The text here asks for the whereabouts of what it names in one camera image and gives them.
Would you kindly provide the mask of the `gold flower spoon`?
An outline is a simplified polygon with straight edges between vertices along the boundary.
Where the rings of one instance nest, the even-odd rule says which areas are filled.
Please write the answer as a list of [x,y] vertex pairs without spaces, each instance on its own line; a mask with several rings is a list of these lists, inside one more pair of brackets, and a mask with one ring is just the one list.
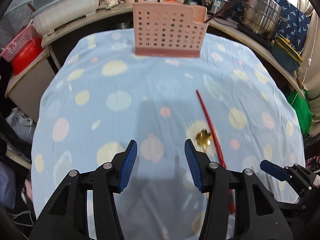
[[202,129],[196,135],[197,145],[201,148],[202,152],[205,154],[208,154],[207,150],[211,146],[211,139],[212,139],[212,135],[206,129]]

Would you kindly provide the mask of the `red chopstick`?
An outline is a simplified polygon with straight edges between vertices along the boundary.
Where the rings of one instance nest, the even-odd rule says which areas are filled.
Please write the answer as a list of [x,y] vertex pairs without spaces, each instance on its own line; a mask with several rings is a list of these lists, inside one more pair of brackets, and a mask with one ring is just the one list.
[[[214,143],[214,146],[215,146],[215,149],[216,149],[216,153],[217,153],[217,157],[218,157],[218,160],[219,160],[219,164],[224,169],[227,169],[226,163],[225,163],[225,160],[224,160],[224,157],[223,157],[222,149],[221,149],[221,146],[220,146],[217,134],[216,134],[216,131],[214,129],[213,123],[211,121],[209,113],[208,113],[208,111],[206,109],[206,106],[204,104],[204,101],[203,101],[202,96],[201,96],[201,94],[200,94],[198,89],[196,90],[196,95],[197,95],[198,100],[200,102],[200,105],[202,107],[202,110],[203,110],[204,116],[206,118],[206,121],[208,123],[211,135],[213,137],[213,143]],[[230,214],[234,214],[235,213],[235,204],[234,204],[233,194],[232,194],[231,190],[229,190],[229,213]]]

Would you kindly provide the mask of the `dark maroon chopstick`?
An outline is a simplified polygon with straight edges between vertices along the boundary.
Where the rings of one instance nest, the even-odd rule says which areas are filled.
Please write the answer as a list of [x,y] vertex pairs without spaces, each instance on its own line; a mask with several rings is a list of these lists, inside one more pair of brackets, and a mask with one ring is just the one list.
[[231,9],[232,7],[234,7],[236,4],[240,3],[240,2],[244,2],[245,0],[232,0],[229,3],[225,4],[218,12],[216,12],[215,14],[211,15],[210,17],[208,17],[204,23],[208,23],[210,20],[212,20],[213,18],[216,18],[217,16],[223,14],[225,11]]

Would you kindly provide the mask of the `blue patterned tablecloth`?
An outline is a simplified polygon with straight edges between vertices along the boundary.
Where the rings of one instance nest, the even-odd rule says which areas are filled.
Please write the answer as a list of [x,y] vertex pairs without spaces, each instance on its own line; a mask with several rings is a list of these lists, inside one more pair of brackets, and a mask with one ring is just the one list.
[[126,239],[197,239],[207,197],[184,142],[214,125],[229,170],[252,169],[276,200],[297,194],[260,169],[305,162],[295,110],[248,47],[207,34],[198,59],[137,56],[132,30],[82,38],[45,90],[31,150],[39,215],[66,174],[93,171],[131,140],[129,184],[115,196]]

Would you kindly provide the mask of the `green plastic bag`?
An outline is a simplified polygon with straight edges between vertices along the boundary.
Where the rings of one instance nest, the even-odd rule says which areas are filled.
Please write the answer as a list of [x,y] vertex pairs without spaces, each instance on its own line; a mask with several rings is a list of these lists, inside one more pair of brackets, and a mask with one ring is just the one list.
[[287,92],[285,97],[288,103],[296,111],[300,130],[305,139],[309,135],[312,122],[312,114],[307,100],[302,98],[295,90]]

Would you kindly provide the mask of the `stacked green yellow bowls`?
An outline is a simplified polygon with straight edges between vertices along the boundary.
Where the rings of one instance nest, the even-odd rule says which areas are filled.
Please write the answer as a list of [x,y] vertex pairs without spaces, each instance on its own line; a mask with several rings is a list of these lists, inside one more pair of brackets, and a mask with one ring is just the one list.
[[303,63],[301,56],[291,46],[290,40],[280,34],[274,38],[271,54],[290,73],[295,72]]

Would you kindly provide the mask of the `black induction cooktop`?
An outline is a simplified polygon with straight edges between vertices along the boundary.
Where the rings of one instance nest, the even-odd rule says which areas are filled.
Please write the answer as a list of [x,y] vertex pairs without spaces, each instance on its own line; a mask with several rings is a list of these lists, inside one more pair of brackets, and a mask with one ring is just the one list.
[[253,40],[255,40],[256,42],[258,42],[260,45],[265,47],[267,50],[271,50],[272,44],[271,44],[270,40],[265,39],[263,36],[261,36],[259,34],[253,33],[253,31],[249,30],[242,23],[237,24],[237,29],[240,32],[242,32],[242,33],[246,34],[247,36],[249,36],[250,38],[252,38]]

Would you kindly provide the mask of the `pink perforated utensil holder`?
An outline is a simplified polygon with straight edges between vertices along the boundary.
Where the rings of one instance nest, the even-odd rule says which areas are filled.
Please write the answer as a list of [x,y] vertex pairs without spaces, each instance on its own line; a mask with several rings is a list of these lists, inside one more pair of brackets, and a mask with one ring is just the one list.
[[200,57],[208,28],[207,8],[180,2],[132,5],[136,55]]

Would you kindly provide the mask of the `red plastic basin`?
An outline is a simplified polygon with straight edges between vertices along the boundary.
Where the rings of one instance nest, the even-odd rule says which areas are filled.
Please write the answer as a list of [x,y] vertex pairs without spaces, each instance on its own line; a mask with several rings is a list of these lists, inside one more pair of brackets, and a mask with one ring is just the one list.
[[20,74],[37,56],[43,51],[40,37],[33,38],[21,51],[12,59],[11,65],[13,76]]

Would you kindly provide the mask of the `stacked steel steamer pot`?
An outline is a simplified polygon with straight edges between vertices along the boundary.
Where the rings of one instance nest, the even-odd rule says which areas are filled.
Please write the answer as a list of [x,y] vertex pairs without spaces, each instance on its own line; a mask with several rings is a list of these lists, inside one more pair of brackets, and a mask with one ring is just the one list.
[[274,37],[281,21],[283,9],[274,0],[246,0],[241,20],[243,26],[266,40]]

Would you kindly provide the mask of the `pink plastic basket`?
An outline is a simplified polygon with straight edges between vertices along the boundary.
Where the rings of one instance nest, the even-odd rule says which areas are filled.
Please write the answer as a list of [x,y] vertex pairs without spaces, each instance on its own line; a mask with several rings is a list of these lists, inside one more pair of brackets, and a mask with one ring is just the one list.
[[34,38],[36,30],[33,24],[29,24],[24,28],[1,52],[1,57],[7,62],[13,58]]

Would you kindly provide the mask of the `teal dish drainer box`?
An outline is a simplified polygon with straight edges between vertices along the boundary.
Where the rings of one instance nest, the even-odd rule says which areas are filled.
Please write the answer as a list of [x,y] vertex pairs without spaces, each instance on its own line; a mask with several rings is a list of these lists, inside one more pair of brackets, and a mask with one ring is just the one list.
[[33,24],[36,31],[46,36],[68,22],[95,13],[99,0],[33,0]]

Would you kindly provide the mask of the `grey striped sheet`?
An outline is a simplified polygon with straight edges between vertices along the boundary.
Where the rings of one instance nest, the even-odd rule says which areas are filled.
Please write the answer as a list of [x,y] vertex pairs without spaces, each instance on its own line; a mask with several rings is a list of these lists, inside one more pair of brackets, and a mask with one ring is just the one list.
[[32,0],[12,0],[1,18],[1,48],[8,43],[31,21],[31,9],[28,3]]

